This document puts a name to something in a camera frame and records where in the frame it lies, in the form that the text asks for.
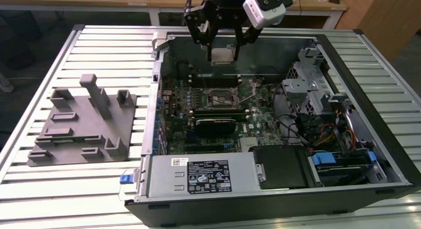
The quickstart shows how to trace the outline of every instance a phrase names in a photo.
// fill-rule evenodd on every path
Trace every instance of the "wooden table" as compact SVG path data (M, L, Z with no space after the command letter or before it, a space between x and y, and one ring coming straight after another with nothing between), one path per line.
M158 26L158 13L184 12L186 0L0 0L0 9L5 10L53 10L53 11L118 11L148 12L150 24ZM202 0L193 0L199 5ZM321 0L299 0L287 8L286 15L326 16L322 28L334 29L342 12L343 3L333 4Z

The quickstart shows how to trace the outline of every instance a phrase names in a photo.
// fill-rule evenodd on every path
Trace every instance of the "power supply label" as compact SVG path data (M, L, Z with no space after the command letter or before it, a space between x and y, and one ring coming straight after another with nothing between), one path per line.
M231 192L227 160L187 162L187 192Z

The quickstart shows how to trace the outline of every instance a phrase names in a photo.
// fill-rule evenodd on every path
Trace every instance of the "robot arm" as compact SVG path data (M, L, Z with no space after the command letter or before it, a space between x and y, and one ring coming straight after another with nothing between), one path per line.
M201 6L191 7L191 0L186 1L185 22L193 42L207 48L207 61L211 61L211 43L219 29L233 29L235 34L231 61L238 58L239 47L253 43L262 28L281 20L291 0L203 0ZM242 24L250 20L251 26L245 33ZM205 23L205 31L198 25Z

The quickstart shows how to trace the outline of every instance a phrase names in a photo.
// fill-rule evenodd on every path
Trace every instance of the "aluminum extrusion table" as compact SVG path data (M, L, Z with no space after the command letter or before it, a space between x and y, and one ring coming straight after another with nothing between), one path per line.
M1 228L146 228L121 201L136 193L120 192L118 176L140 166L156 31L185 32L182 27L76 26L0 153ZM270 33L325 34L421 170L421 99L363 35L338 30L266 29ZM81 74L94 73L108 94L129 89L137 95L129 161L28 167L33 147L52 108L54 88L86 95ZM339 81L333 81L341 89ZM354 213L258 220L187 228L419 228L421 194L383 200Z

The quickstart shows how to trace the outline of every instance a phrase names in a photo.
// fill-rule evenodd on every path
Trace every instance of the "blue tab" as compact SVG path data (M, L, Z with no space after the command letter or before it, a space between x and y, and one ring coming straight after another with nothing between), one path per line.
M369 157L369 160L371 163L374 163L377 161L377 157L371 151L367 152L367 157Z
M314 166L319 165L319 160L315 154L311 156L311 160L313 160Z
M311 156L311 160L313 160L314 165L335 163L331 153L315 153Z
M134 180L133 174L120 176L120 184L122 185L132 184L133 180Z

